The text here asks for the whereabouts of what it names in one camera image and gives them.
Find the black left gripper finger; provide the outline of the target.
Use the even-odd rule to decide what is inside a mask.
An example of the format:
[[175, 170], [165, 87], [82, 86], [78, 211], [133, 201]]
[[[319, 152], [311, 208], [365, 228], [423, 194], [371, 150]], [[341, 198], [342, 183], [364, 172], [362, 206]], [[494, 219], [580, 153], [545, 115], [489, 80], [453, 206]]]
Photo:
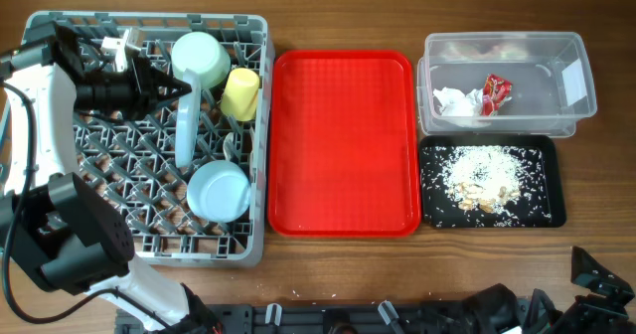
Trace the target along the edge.
[[173, 76], [149, 66], [151, 95], [186, 95], [192, 91], [192, 86], [184, 81], [180, 81]]
[[154, 113], [161, 110], [164, 107], [167, 107], [182, 98], [185, 95], [189, 95], [190, 92], [184, 91], [174, 91], [168, 94], [160, 94], [152, 95], [149, 100], [148, 112]]

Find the light blue plate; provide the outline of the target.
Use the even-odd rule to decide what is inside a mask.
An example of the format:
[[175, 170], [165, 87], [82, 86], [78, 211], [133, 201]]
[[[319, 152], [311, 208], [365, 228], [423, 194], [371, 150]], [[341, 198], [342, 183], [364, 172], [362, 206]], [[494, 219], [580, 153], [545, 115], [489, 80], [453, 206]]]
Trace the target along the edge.
[[188, 167], [192, 163], [201, 106], [199, 75], [193, 70], [185, 69], [183, 82], [191, 86], [191, 91], [181, 96], [178, 102], [175, 133], [175, 163], [177, 167]]

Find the mint green bowl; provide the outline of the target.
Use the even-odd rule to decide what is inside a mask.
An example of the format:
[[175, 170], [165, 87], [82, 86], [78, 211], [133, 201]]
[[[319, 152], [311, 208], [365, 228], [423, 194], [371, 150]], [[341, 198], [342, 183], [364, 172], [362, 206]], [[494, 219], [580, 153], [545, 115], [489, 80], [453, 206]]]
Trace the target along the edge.
[[171, 49], [174, 76], [182, 81], [186, 70], [196, 73], [202, 87], [221, 84], [231, 70], [231, 58], [226, 48], [213, 36], [191, 32], [180, 37]]

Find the yellow plastic cup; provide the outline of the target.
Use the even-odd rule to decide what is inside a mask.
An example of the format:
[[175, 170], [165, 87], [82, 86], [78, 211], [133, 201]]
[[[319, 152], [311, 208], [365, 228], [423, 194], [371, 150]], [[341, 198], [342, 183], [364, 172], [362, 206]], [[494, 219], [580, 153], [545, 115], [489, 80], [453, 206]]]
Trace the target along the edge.
[[225, 116], [237, 121], [250, 121], [255, 118], [258, 105], [260, 78], [247, 68], [236, 68], [229, 74], [220, 109]]

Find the light blue rice bowl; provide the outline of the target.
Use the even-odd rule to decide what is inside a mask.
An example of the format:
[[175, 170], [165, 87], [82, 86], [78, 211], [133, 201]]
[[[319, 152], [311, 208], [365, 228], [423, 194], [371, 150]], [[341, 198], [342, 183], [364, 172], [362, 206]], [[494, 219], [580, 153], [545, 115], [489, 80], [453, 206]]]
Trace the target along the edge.
[[217, 160], [205, 164], [191, 177], [187, 202], [199, 218], [216, 223], [237, 220], [248, 209], [250, 182], [235, 163]]

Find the white tissue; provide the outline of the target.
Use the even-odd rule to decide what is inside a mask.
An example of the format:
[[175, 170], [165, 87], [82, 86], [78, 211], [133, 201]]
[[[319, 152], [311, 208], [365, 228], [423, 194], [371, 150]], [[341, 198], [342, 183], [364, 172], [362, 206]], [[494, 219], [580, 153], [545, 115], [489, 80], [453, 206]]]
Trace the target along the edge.
[[473, 89], [464, 93], [457, 88], [435, 89], [433, 97], [439, 103], [442, 116], [478, 116], [483, 108], [483, 90]]

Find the rice and food scraps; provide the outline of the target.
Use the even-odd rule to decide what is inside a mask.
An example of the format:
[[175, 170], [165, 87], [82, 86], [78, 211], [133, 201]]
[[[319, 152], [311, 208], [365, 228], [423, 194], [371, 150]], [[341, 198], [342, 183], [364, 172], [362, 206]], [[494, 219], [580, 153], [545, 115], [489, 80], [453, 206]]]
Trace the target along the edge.
[[543, 152], [533, 147], [430, 146], [420, 171], [424, 216], [440, 229], [548, 227]]

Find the red snack wrapper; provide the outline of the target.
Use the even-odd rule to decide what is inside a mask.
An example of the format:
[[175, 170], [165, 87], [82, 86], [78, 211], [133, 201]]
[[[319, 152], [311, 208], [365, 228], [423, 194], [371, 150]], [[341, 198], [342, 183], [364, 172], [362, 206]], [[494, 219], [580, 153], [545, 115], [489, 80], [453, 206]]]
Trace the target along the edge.
[[489, 74], [482, 89], [483, 116], [495, 115], [501, 105], [509, 98], [513, 84], [499, 76]]

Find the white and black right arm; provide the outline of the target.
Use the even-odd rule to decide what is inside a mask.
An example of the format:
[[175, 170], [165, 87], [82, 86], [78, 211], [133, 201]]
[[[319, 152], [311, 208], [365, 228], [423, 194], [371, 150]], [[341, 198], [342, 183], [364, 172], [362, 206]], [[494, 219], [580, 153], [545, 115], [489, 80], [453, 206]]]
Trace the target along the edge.
[[635, 334], [626, 306], [635, 299], [631, 285], [580, 247], [571, 249], [570, 282], [588, 290], [565, 311], [541, 289], [522, 305], [508, 287], [496, 284], [462, 301], [466, 333]]

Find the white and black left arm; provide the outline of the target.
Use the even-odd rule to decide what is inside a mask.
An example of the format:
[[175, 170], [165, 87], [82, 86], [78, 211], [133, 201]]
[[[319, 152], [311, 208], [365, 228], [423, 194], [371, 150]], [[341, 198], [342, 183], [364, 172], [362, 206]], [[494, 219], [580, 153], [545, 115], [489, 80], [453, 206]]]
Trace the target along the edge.
[[114, 207], [81, 177], [74, 116], [141, 120], [188, 95], [188, 83], [125, 46], [87, 69], [89, 38], [57, 22], [27, 30], [1, 57], [13, 143], [1, 198], [3, 268], [18, 265], [41, 290], [85, 306], [101, 298], [157, 333], [221, 333], [225, 327], [187, 285], [141, 259]]

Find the grey plastic dishwasher rack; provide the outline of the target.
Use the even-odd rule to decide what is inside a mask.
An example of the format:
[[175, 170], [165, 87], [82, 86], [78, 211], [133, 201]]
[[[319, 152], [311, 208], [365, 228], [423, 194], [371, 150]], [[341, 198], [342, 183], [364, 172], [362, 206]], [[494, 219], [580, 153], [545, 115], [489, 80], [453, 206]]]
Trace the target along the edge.
[[[266, 157], [271, 83], [275, 51], [266, 20], [247, 14], [131, 13], [38, 11], [30, 16], [23, 40], [33, 28], [56, 22], [100, 43], [123, 35], [126, 28], [143, 32], [141, 54], [165, 73], [172, 70], [170, 51], [183, 35], [206, 32], [228, 51], [235, 67], [260, 77], [258, 109], [251, 121], [221, 113], [217, 89], [206, 90], [192, 163], [175, 164], [177, 106], [171, 104], [142, 121], [109, 123], [75, 116], [65, 124], [79, 156], [79, 172], [107, 200], [130, 228], [137, 253], [151, 264], [167, 266], [253, 267], [263, 253]], [[229, 224], [197, 217], [185, 189], [201, 166], [225, 159], [224, 138], [235, 134], [239, 161], [250, 180], [248, 211]]]

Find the clear plastic waste bin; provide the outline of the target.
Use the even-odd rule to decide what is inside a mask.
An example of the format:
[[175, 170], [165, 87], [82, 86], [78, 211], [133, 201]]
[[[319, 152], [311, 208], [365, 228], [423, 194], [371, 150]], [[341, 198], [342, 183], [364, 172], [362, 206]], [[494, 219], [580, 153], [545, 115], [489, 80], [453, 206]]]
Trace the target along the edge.
[[597, 112], [575, 32], [464, 32], [427, 36], [417, 66], [421, 130], [569, 137]]

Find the red plastic serving tray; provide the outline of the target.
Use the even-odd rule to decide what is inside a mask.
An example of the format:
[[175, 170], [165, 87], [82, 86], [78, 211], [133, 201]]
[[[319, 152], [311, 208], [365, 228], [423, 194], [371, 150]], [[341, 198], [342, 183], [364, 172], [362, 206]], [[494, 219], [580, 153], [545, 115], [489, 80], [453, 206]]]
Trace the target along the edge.
[[413, 75], [398, 51], [274, 64], [267, 216], [297, 238], [400, 238], [421, 221]]

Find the black plastic tray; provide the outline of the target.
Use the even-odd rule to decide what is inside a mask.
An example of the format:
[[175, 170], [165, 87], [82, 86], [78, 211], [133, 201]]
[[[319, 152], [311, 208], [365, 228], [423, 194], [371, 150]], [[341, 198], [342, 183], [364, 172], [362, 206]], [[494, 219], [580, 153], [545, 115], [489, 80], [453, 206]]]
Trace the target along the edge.
[[[434, 135], [421, 140], [419, 144], [419, 167], [423, 166], [422, 151], [430, 146], [480, 146], [501, 145], [533, 147], [541, 150], [545, 159], [545, 169], [548, 181], [548, 199], [552, 211], [552, 222], [548, 227], [525, 228], [558, 228], [566, 221], [564, 195], [557, 162], [557, 150], [553, 141], [545, 135], [512, 135], [512, 134], [472, 134], [472, 135]], [[423, 195], [421, 181], [422, 211]]]

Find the white label sticker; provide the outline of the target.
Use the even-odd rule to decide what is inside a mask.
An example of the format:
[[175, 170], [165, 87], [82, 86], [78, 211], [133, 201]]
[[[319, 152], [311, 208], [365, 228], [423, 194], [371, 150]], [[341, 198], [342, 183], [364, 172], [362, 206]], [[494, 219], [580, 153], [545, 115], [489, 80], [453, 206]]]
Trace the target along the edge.
[[572, 62], [562, 72], [566, 105], [572, 106], [587, 97], [586, 84], [580, 59]]

